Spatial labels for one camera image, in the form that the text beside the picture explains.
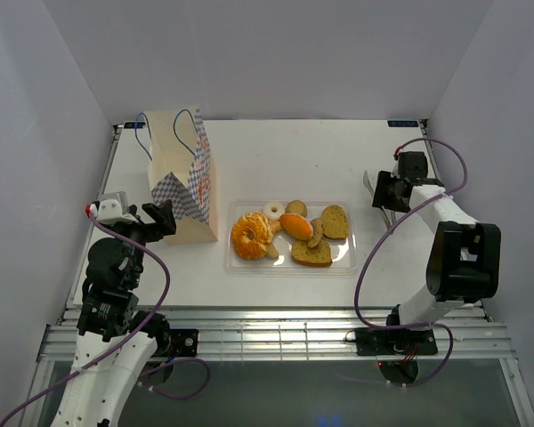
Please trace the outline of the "small thin toast slice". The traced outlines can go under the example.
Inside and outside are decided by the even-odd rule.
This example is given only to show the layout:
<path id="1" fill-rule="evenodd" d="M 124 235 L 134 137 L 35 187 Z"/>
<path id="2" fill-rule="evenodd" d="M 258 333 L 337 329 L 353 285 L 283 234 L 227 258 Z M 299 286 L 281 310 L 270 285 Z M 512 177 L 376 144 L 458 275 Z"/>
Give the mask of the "small thin toast slice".
<path id="1" fill-rule="evenodd" d="M 312 236 L 307 242 L 309 248 L 315 248 L 320 244 L 324 234 L 324 222 L 321 218 L 314 218 L 311 220 Z"/>

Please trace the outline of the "metal serving tongs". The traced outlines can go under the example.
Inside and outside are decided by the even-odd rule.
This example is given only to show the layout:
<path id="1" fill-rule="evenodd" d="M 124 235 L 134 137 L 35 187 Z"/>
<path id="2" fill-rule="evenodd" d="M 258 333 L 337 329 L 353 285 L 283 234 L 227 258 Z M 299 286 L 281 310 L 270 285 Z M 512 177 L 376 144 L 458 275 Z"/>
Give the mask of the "metal serving tongs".
<path id="1" fill-rule="evenodd" d="M 372 206 L 380 210 L 386 228 L 390 229 L 393 226 L 395 219 L 390 213 L 386 212 L 386 207 L 384 206 L 386 195 L 384 193 L 384 185 L 381 182 L 380 174 L 377 175 L 375 185 L 373 185 L 368 172 L 365 171 L 362 176 L 362 182 L 370 196 L 373 198 Z"/>

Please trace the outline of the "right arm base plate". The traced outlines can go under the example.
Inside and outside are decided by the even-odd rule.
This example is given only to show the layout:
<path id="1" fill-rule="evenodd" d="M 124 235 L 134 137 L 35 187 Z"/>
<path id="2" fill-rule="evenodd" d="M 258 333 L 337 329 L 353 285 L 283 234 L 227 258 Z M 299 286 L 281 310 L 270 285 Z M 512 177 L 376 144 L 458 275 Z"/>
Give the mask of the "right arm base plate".
<path id="1" fill-rule="evenodd" d="M 356 346 L 358 356 L 433 356 L 438 353 L 432 330 L 383 330 L 359 327 L 344 340 Z"/>

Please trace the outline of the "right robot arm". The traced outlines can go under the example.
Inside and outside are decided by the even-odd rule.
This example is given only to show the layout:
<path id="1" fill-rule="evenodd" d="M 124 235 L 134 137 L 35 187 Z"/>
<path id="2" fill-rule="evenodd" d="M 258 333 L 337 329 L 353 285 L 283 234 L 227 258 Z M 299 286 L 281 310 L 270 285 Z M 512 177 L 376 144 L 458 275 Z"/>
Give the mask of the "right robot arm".
<path id="1" fill-rule="evenodd" d="M 424 153 L 401 152 L 394 158 L 394 169 L 377 175 L 372 206 L 416 213 L 433 233 L 424 286 L 386 321 L 386 347 L 404 353 L 417 341 L 415 330 L 429 329 L 455 308 L 494 296 L 501 231 L 465 213 L 441 181 L 428 176 Z"/>

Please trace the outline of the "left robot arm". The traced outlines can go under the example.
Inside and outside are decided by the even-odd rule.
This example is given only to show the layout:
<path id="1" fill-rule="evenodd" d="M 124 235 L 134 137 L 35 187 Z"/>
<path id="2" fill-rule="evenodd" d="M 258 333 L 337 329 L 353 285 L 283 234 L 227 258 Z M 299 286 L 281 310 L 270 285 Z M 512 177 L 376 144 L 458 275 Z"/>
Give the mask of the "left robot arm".
<path id="1" fill-rule="evenodd" d="M 138 310 L 134 289 L 146 245 L 176 232 L 170 200 L 148 203 L 144 222 L 123 192 L 92 202 L 85 213 L 106 232 L 87 253 L 77 347 L 55 426 L 115 426 L 142 368 L 171 344 L 169 325 L 156 311 Z"/>

